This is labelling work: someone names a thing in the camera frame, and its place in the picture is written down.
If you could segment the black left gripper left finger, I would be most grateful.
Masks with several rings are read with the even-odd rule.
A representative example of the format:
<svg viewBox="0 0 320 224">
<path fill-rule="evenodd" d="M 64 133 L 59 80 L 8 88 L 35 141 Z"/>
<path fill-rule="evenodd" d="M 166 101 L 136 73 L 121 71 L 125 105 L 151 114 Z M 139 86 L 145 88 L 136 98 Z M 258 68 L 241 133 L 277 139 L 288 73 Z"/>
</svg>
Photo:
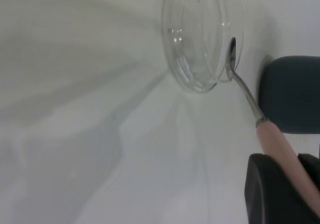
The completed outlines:
<svg viewBox="0 0 320 224">
<path fill-rule="evenodd" d="M 320 222 L 270 156 L 252 154 L 246 174 L 244 196 L 249 223 Z"/>
</svg>

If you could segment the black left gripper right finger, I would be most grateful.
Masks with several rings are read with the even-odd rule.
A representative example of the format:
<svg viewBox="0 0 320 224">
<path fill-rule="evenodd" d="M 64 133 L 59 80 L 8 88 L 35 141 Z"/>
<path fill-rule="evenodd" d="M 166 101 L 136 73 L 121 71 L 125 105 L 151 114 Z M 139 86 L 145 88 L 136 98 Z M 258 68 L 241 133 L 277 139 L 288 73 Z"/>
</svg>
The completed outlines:
<svg viewBox="0 0 320 224">
<path fill-rule="evenodd" d="M 316 186 L 320 186 L 320 160 L 310 154 L 299 154 L 298 159 Z"/>
</svg>

